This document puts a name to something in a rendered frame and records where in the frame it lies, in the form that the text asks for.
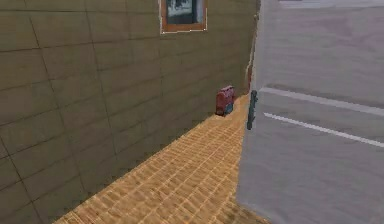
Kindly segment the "orange framed wall picture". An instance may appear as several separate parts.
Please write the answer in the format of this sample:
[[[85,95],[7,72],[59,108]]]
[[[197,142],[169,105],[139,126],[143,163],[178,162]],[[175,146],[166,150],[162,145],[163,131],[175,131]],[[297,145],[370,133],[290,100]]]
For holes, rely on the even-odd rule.
[[[208,0],[158,0],[160,33],[207,30]]]

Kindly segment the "red box with blue patch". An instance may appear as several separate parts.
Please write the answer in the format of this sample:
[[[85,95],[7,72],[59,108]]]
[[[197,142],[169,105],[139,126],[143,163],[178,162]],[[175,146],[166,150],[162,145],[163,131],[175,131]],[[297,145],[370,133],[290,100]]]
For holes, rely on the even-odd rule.
[[[232,85],[220,89],[216,95],[216,115],[226,116],[233,111],[235,91]]]

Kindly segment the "grey fridge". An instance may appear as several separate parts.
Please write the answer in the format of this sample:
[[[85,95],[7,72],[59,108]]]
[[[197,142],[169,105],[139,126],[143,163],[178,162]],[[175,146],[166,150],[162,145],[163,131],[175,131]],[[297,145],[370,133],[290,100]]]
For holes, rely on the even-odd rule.
[[[270,224],[384,224],[384,0],[261,0],[237,202]]]

